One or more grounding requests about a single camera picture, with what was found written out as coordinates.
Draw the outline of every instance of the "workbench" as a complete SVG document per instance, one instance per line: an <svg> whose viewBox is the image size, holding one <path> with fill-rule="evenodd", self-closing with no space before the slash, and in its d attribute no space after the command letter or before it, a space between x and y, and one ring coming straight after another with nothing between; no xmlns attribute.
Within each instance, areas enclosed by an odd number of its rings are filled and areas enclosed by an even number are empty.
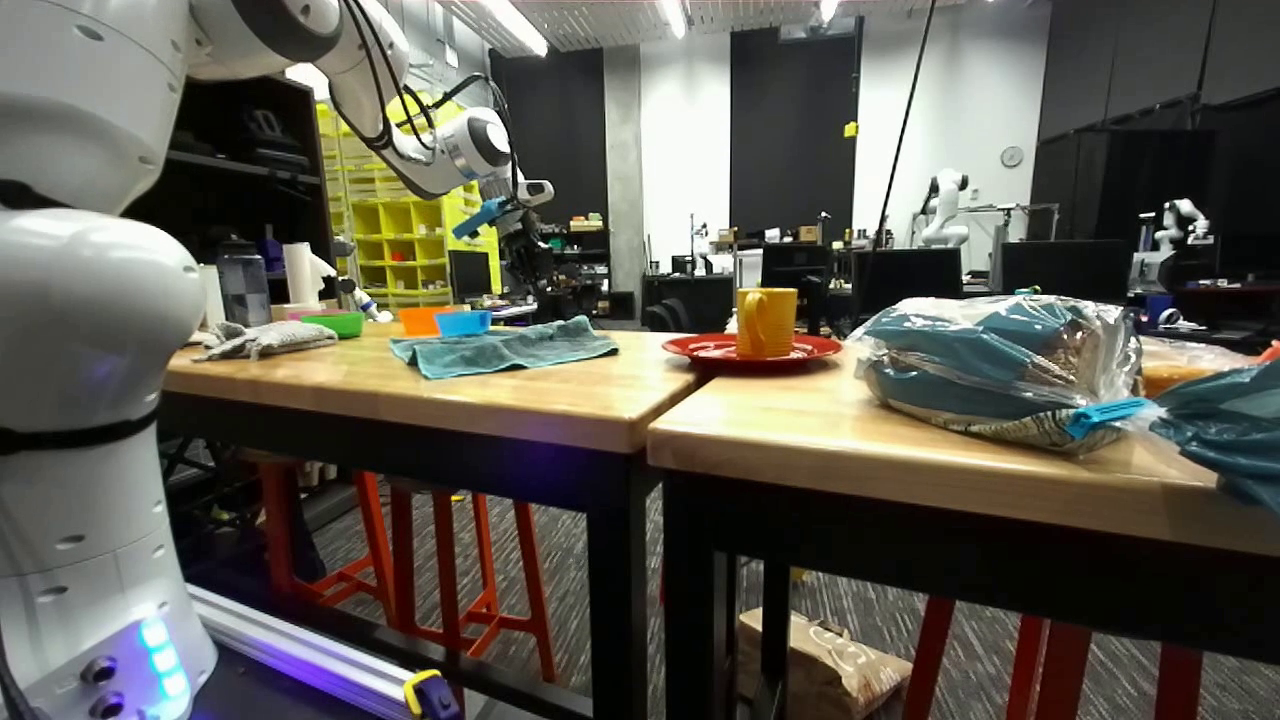
<svg viewBox="0 0 1280 720"><path fill-rule="evenodd" d="M1280 522L1160 442L1064 461L879 410L850 365L719 378L650 432L665 472L670 717L734 709L736 561L763 561L763 709L790 567L1280 661Z"/></svg>
<svg viewBox="0 0 1280 720"><path fill-rule="evenodd" d="M591 703L561 690L444 658L450 675L544 717L650 720L644 428L693 391L665 335L616 334L620 353L544 372L422 381L368 327L315 353L200 365L164 378L164 432L210 438L298 461L383 472L588 518ZM376 625L365 643L431 658Z"/></svg>

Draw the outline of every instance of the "stool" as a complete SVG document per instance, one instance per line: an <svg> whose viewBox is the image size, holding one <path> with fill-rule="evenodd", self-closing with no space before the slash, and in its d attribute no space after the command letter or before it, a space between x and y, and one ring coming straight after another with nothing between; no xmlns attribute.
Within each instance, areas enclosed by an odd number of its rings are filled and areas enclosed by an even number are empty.
<svg viewBox="0 0 1280 720"><path fill-rule="evenodd" d="M930 720L957 601L930 598L915 667L905 702L905 720ZM1083 694L1094 634L1079 625L1058 625L1021 618L1015 658L1008 671L1008 720L1075 720ZM1160 643L1155 720L1198 720L1201 709L1201 651Z"/></svg>
<svg viewBox="0 0 1280 720"><path fill-rule="evenodd" d="M492 561L492 530L488 530L488 496L472 494L472 525L477 525L477 558L480 558L480 598L462 612L455 593L455 532L453 532L453 494L436 488L431 525L436 525L436 567L442 567L442 625L423 628L417 619L417 537L412 537L412 488L391 488L391 628L404 636L422 636L444 643L462 658L484 658L502 634L528 634L535 642L535 661L549 684L561 680L553 651L553 625L544 601L544 572L535 558L531 507L516 500L516 539L524 566L528 618L502 612L496 561Z"/></svg>
<svg viewBox="0 0 1280 720"><path fill-rule="evenodd" d="M387 546L387 525L376 494L376 476L359 472L358 476L358 507L365 525L365 546L368 553L358 558L353 566L320 578L320 579L299 579L293 572L293 504L298 504L298 465L293 461L258 461L259 494L265 494L265 539L270 539L270 585L275 601L310 605L310 608L337 608L353 598L371 598L383 618L391 619L391 546Z"/></svg>

